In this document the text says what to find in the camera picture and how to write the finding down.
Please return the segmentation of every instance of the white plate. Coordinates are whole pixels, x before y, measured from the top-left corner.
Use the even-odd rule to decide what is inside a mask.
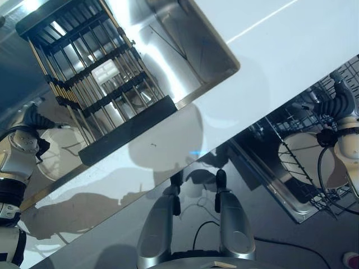
[[[78,128],[48,129],[41,138],[50,143],[50,148],[42,155],[39,170],[47,178],[56,181],[82,164],[78,155],[86,143]]]
[[[313,180],[314,185],[320,188],[317,173],[317,163],[322,147],[318,144],[315,134],[296,133],[284,139],[289,149],[293,152],[299,163],[304,167],[306,173]],[[311,184],[307,176],[303,175],[303,170],[298,167],[295,159],[288,154],[285,145],[280,145],[278,156],[283,166],[290,174],[301,182]],[[327,150],[321,162],[321,175],[326,188],[339,188],[347,184],[346,167],[334,155],[333,150]]]

